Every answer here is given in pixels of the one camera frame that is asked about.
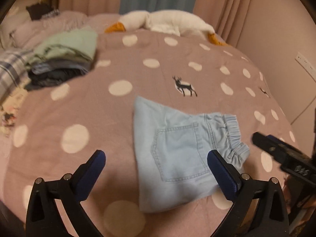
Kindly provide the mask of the white wall power strip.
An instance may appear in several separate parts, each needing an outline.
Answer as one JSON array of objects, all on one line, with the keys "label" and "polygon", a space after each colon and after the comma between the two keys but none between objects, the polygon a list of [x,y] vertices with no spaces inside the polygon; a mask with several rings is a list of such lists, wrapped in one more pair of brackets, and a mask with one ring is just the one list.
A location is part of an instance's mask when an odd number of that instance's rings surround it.
[{"label": "white wall power strip", "polygon": [[309,74],[309,76],[316,81],[316,69],[315,67],[302,55],[297,53],[295,61]]}]

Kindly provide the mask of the light blue denim pants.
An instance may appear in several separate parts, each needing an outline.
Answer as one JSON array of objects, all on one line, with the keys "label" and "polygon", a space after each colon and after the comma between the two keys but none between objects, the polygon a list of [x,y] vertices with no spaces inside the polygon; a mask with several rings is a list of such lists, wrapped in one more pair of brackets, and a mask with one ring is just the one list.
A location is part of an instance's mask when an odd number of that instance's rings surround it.
[{"label": "light blue denim pants", "polygon": [[143,97],[134,102],[134,152],[139,207],[163,212],[213,194],[217,181],[207,154],[218,151],[237,170],[250,155],[236,116],[190,115]]}]

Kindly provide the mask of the lavender pillow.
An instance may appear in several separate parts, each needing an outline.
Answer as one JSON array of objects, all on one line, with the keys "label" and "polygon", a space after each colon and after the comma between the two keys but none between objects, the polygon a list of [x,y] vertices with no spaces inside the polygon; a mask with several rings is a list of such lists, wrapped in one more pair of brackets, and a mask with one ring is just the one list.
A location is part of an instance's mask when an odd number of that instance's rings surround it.
[{"label": "lavender pillow", "polygon": [[7,17],[1,23],[1,47],[34,48],[57,33],[88,28],[98,34],[120,18],[116,13],[101,13],[87,16],[82,12],[63,11],[51,18],[31,20],[27,11]]}]

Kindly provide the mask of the white goose plush toy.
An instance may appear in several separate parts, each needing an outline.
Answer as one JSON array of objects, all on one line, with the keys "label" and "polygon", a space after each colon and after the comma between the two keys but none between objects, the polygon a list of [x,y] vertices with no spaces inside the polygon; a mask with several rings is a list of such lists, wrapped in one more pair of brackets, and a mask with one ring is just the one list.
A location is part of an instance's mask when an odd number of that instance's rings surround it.
[{"label": "white goose plush toy", "polygon": [[176,36],[197,36],[214,45],[227,45],[217,38],[212,25],[195,14],[181,10],[131,11],[122,15],[104,32],[133,32],[141,28]]}]

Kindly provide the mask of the stack of folded clothes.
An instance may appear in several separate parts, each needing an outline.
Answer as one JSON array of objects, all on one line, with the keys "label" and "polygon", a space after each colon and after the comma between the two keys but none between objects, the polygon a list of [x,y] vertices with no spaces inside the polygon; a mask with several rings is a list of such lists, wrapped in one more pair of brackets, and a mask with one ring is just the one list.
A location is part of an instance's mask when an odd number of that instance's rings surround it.
[{"label": "stack of folded clothes", "polygon": [[27,91],[55,87],[92,69],[98,34],[89,28],[50,36],[38,45],[26,68],[30,82]]}]

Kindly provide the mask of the pink polka dot bedspread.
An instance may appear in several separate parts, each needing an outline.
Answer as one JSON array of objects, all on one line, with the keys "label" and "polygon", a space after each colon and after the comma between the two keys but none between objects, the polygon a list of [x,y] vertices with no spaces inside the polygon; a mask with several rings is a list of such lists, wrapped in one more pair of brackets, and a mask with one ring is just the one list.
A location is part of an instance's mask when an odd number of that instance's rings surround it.
[{"label": "pink polka dot bedspread", "polygon": [[98,66],[86,76],[29,92],[18,112],[3,195],[22,221],[37,177],[58,179],[101,149],[107,163],[83,206],[110,236],[106,207],[138,201],[132,140],[137,96],[190,114],[233,114],[246,144],[256,131],[295,144],[262,74],[233,47],[139,31],[100,35],[98,56]]}]

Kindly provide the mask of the black garment on pillow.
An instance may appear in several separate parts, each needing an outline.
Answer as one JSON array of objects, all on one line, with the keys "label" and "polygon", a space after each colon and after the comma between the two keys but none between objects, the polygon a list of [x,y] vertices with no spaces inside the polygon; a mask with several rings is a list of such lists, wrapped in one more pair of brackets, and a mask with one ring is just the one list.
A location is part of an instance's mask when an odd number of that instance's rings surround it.
[{"label": "black garment on pillow", "polygon": [[58,9],[53,9],[50,5],[46,3],[36,3],[26,7],[27,12],[32,21],[40,20],[44,18],[50,18],[58,16],[60,11]]}]

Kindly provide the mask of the plaid flannel cloth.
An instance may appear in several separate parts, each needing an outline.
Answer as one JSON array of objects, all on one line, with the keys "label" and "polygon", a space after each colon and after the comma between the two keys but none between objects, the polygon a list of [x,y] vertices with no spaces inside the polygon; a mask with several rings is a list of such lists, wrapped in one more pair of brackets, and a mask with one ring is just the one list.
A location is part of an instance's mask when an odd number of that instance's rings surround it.
[{"label": "plaid flannel cloth", "polygon": [[32,50],[8,49],[1,53],[1,103],[19,86]]}]

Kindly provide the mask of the pink curtain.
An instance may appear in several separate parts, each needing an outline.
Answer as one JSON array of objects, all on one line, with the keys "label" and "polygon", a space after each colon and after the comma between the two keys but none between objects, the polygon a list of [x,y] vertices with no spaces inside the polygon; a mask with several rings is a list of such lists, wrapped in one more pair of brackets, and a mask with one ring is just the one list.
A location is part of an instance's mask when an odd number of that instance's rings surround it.
[{"label": "pink curtain", "polygon": [[[251,0],[196,0],[189,12],[213,26],[215,32],[236,46]],[[71,10],[86,15],[119,13],[120,0],[59,0],[61,11]]]}]

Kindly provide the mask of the floral patterned cloth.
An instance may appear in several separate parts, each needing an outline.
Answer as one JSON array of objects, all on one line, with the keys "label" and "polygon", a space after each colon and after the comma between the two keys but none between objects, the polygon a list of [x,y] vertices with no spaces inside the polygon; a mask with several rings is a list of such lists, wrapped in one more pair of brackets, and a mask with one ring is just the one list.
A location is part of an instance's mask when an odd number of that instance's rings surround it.
[{"label": "floral patterned cloth", "polygon": [[19,110],[28,95],[25,85],[26,83],[22,82],[1,105],[1,135],[4,137],[11,135]]}]

